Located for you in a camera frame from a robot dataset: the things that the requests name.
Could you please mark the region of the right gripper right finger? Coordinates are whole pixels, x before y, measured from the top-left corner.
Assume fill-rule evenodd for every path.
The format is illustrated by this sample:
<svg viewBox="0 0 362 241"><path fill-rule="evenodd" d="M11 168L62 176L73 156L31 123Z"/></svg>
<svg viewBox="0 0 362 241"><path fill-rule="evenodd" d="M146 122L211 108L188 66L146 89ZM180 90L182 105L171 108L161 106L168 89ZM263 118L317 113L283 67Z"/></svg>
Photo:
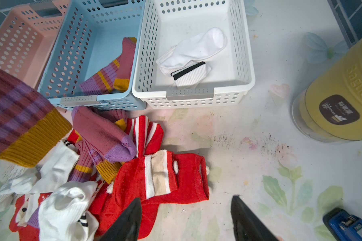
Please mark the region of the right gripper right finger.
<svg viewBox="0 0 362 241"><path fill-rule="evenodd" d="M278 241L237 195L232 197L231 217L236 241Z"/></svg>

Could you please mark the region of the purple striped sock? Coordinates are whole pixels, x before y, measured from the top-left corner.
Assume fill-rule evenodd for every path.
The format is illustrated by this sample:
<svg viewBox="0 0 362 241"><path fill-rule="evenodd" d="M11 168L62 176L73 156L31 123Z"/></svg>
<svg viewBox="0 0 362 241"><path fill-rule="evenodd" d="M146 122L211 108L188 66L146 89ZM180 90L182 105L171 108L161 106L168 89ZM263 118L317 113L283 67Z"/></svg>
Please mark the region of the purple striped sock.
<svg viewBox="0 0 362 241"><path fill-rule="evenodd" d="M39 92L0 69L0 159L35 167L72 126Z"/></svg>
<svg viewBox="0 0 362 241"><path fill-rule="evenodd" d="M122 54L79 85L84 95L109 94L129 88L137 39L124 38Z"/></svg>

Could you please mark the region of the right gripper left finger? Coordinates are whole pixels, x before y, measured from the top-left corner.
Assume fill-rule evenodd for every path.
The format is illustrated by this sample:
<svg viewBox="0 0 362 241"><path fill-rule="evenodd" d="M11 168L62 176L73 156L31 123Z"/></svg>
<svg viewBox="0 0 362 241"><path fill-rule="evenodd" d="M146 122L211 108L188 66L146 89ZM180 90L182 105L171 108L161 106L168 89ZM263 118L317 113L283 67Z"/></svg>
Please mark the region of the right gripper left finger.
<svg viewBox="0 0 362 241"><path fill-rule="evenodd" d="M100 241L137 241L141 220L141 200L136 198L100 238Z"/></svg>

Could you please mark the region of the white sock black stripes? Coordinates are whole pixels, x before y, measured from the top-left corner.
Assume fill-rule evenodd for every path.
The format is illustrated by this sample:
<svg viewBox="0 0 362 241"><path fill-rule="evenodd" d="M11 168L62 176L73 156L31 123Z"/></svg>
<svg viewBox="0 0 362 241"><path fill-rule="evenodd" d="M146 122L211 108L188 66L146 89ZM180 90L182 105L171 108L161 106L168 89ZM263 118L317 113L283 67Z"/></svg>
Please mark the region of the white sock black stripes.
<svg viewBox="0 0 362 241"><path fill-rule="evenodd" d="M215 27L173 46L156 60L156 64L161 73L173 81L170 89L195 88L211 71L206 60L226 46L225 34Z"/></svg>

